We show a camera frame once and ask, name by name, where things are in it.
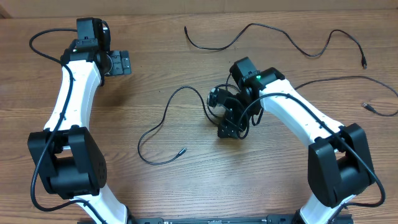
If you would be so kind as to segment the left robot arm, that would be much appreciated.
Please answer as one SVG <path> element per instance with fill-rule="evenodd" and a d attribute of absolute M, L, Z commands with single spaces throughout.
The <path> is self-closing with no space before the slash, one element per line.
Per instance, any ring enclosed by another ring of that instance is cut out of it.
<path fill-rule="evenodd" d="M 57 60 L 62 84 L 50 119 L 40 132 L 30 133 L 28 148 L 35 164 L 30 184 L 34 206 L 46 212 L 77 204 L 93 223 L 135 223 L 130 210 L 107 185 L 104 155 L 89 132 L 96 89 L 105 77 L 131 74 L 127 51 L 110 49 L 106 21 L 86 17 L 76 21 L 77 38 Z M 49 194 L 66 202 L 46 208 L 35 196 L 40 179 Z"/>

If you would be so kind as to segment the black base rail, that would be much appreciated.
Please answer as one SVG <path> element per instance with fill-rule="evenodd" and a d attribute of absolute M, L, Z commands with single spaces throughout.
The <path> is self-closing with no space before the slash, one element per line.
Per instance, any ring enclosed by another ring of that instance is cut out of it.
<path fill-rule="evenodd" d="M 239 217 L 239 218 L 138 218 L 138 224 L 290 224 L 294 215 L 268 215 L 266 217 Z"/>

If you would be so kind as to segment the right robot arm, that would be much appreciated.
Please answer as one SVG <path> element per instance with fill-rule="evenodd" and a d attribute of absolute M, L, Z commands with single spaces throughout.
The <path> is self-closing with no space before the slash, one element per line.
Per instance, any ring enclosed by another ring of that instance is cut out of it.
<path fill-rule="evenodd" d="M 352 223 L 342 209 L 375 182 L 369 144 L 356 123 L 345 126 L 300 96 L 276 68 L 258 70 L 247 57 L 229 70 L 238 86 L 233 94 L 215 87 L 210 107 L 225 109 L 219 138 L 243 139 L 253 117 L 267 111 L 279 118 L 308 149 L 308 202 L 293 215 L 269 215 L 268 223 Z"/>

